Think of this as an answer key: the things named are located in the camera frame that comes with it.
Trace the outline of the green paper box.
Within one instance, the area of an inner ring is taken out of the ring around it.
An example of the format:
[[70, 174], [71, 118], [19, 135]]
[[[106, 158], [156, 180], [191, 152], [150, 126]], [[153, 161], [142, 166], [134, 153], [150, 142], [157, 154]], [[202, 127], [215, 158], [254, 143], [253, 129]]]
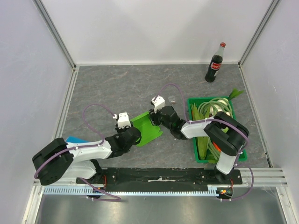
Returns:
[[163, 134], [159, 126], [152, 125], [149, 112], [144, 112], [130, 121], [141, 132], [141, 140], [137, 144], [138, 147], [148, 144]]

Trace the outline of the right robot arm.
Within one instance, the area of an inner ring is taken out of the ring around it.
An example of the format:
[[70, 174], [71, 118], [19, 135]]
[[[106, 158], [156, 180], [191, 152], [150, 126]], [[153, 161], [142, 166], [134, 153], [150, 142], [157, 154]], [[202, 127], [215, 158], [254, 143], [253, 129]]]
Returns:
[[231, 171], [238, 155], [249, 142], [249, 131], [238, 121], [224, 112], [207, 119], [185, 121], [172, 106], [149, 110], [149, 119], [154, 126], [164, 126], [178, 140], [196, 137], [209, 137], [221, 150], [216, 163], [214, 178], [218, 183], [226, 183], [231, 178]]

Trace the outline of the small clear plastic scrap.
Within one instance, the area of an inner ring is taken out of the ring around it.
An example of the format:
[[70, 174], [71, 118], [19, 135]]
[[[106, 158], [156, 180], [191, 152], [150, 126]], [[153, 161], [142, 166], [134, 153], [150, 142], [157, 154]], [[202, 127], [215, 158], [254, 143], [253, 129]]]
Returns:
[[169, 102], [171, 103], [171, 104], [175, 104], [176, 103], [176, 99], [175, 99], [175, 97], [174, 96], [169, 96]]

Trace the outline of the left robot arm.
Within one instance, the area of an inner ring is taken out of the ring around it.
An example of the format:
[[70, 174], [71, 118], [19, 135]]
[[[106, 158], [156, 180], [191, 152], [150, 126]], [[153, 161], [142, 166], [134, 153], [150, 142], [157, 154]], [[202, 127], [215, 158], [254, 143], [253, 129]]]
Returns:
[[43, 186], [60, 179], [73, 178], [99, 183], [103, 173], [96, 160], [122, 156], [133, 145], [139, 144], [141, 139], [141, 132], [133, 126], [94, 142], [73, 143], [56, 138], [33, 156], [32, 162], [36, 169], [34, 178]]

